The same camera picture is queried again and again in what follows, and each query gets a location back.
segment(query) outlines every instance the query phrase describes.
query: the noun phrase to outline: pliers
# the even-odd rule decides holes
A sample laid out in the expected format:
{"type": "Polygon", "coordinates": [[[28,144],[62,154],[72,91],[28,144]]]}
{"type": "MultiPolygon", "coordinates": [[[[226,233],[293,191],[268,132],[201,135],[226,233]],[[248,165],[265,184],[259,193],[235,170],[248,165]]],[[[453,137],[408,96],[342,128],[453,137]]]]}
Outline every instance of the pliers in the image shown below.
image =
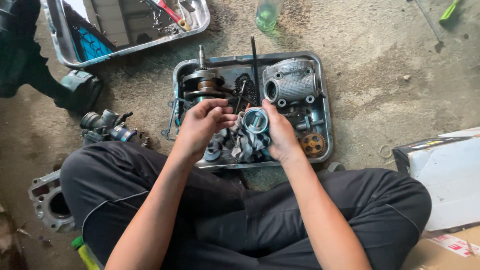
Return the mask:
{"type": "Polygon", "coordinates": [[[188,23],[180,16],[178,16],[172,9],[170,9],[163,0],[144,0],[142,2],[147,3],[149,6],[151,6],[153,9],[156,9],[156,11],[158,12],[166,12],[173,19],[173,21],[178,24],[178,26],[180,26],[183,31],[190,31],[190,26],[188,25],[188,23]]]}

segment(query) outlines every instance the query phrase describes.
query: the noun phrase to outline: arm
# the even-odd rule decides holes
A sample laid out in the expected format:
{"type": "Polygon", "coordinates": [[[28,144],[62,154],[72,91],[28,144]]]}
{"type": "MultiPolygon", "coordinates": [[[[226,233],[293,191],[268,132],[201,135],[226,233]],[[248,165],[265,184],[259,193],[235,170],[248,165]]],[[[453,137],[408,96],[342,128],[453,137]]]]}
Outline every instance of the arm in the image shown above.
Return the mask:
{"type": "Polygon", "coordinates": [[[318,181],[292,125],[268,100],[263,108],[273,141],[268,151],[287,174],[318,262],[324,270],[371,270],[360,241],[318,181]]]}
{"type": "Polygon", "coordinates": [[[150,194],[115,245],[106,270],[160,269],[193,165],[213,134],[237,119],[227,105],[225,99],[207,99],[187,112],[177,136],[182,145],[173,146],[150,194]]]}

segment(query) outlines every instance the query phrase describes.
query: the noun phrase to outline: metal tray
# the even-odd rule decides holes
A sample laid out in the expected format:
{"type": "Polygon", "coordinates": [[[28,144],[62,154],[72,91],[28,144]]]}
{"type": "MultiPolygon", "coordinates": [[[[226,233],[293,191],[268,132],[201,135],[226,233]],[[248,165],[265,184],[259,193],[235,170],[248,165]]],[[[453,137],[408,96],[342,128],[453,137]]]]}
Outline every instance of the metal tray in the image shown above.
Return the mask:
{"type": "MultiPolygon", "coordinates": [[[[327,142],[327,150],[322,156],[316,158],[310,158],[310,163],[318,163],[325,161],[333,151],[333,137],[332,137],[332,125],[330,121],[330,109],[328,106],[328,95],[325,85],[325,76],[322,67],[322,61],[320,58],[310,51],[298,51],[298,52],[284,52],[284,53],[272,53],[272,54],[258,54],[258,73],[260,75],[260,89],[263,89],[263,71],[267,66],[273,65],[277,62],[290,59],[290,58],[307,58],[315,62],[315,74],[319,86],[324,98],[317,98],[312,104],[314,109],[310,114],[313,121],[324,120],[324,124],[321,126],[315,126],[314,131],[322,134],[327,142]]],[[[248,73],[253,78],[252,68],[253,56],[227,56],[227,57],[214,57],[206,59],[207,66],[217,71],[225,78],[224,87],[233,88],[235,79],[242,73],[248,73]]],[[[179,87],[182,82],[183,76],[191,74],[199,64],[198,59],[186,60],[177,65],[173,71],[173,94],[175,98],[183,98],[183,93],[179,91],[179,87]]],[[[260,97],[263,99],[263,91],[260,91],[260,97]]],[[[175,113],[178,113],[178,106],[176,106],[175,113]]],[[[278,161],[266,161],[258,163],[237,163],[232,157],[231,151],[225,149],[222,151],[221,157],[213,162],[200,160],[196,163],[196,166],[201,169],[219,170],[219,169],[241,169],[241,168],[255,168],[255,167],[268,167],[279,166],[278,161]]]]}
{"type": "MultiPolygon", "coordinates": [[[[139,51],[151,46],[155,46],[158,44],[166,43],[175,39],[183,38],[183,37],[188,37],[191,35],[198,34],[202,31],[204,31],[208,25],[210,24],[210,11],[208,10],[207,4],[205,0],[191,0],[192,6],[195,8],[195,11],[193,12],[188,12],[185,8],[180,8],[177,3],[179,0],[165,0],[167,5],[173,9],[177,14],[179,14],[181,17],[184,17],[184,19],[187,21],[187,23],[190,25],[191,30],[188,32],[183,32],[180,29],[180,33],[176,35],[170,35],[166,37],[160,37],[159,39],[152,40],[147,43],[143,43],[140,45],[134,45],[130,44],[131,47],[125,48],[125,49],[120,49],[118,51],[115,51],[113,53],[103,55],[100,57],[96,57],[91,60],[87,61],[80,61],[79,56],[77,55],[77,51],[75,50],[75,45],[73,42],[73,38],[69,29],[69,26],[67,24],[67,19],[65,16],[65,10],[64,6],[62,5],[62,0],[41,0],[42,6],[45,11],[45,15],[47,17],[48,21],[48,26],[51,31],[52,39],[53,39],[53,45],[55,47],[55,51],[57,52],[57,57],[59,61],[66,65],[67,67],[74,68],[74,69],[80,69],[84,68],[86,66],[105,61],[107,59],[120,56],[120,55],[125,55],[131,52],[139,51]]],[[[125,23],[125,18],[123,13],[125,12],[122,7],[120,6],[120,3],[122,1],[119,1],[119,10],[122,12],[121,18],[119,23],[123,22],[125,23]]],[[[95,5],[95,0],[91,0],[92,6],[95,5]]],[[[162,12],[161,15],[161,21],[162,22],[168,22],[169,17],[162,12]]]]}

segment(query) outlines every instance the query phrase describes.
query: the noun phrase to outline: green screwdriver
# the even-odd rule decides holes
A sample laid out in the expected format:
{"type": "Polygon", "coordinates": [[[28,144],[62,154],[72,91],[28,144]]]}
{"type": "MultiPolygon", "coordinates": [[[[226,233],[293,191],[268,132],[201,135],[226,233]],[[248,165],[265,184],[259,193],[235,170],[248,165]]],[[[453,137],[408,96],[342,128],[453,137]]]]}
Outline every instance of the green screwdriver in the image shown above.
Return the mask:
{"type": "Polygon", "coordinates": [[[445,11],[445,13],[442,15],[442,17],[440,18],[440,21],[439,23],[442,25],[442,24],[445,24],[448,19],[450,18],[450,15],[452,15],[453,11],[455,10],[456,8],[456,5],[458,4],[458,2],[460,2],[460,0],[455,0],[453,1],[452,5],[450,7],[448,7],[448,9],[445,11]]]}

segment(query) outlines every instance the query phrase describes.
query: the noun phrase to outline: person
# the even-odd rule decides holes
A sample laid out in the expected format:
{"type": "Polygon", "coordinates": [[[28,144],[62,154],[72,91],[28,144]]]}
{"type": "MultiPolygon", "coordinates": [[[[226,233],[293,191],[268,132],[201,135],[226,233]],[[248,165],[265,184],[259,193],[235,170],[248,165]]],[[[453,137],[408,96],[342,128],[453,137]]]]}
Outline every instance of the person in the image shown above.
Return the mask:
{"type": "Polygon", "coordinates": [[[85,242],[107,270],[399,269],[432,203],[418,181],[385,169],[317,175],[292,125],[267,100],[288,182],[246,189],[202,171],[214,132],[237,119],[224,99],[191,108],[167,157],[125,142],[72,153],[60,182],[85,242]]]}

